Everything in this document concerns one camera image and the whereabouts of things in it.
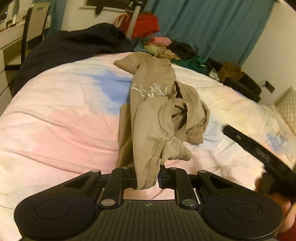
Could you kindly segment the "person's right hand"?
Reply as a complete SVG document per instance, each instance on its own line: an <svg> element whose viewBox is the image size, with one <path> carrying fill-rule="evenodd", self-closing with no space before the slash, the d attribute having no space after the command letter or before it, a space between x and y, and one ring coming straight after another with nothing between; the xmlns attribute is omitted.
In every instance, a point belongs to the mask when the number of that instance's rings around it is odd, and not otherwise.
<svg viewBox="0 0 296 241"><path fill-rule="evenodd" d="M266 193L266 196L277 202L283 211L284 219L278 232L279 240L295 240L295 205L288 197L279 193Z"/></svg>

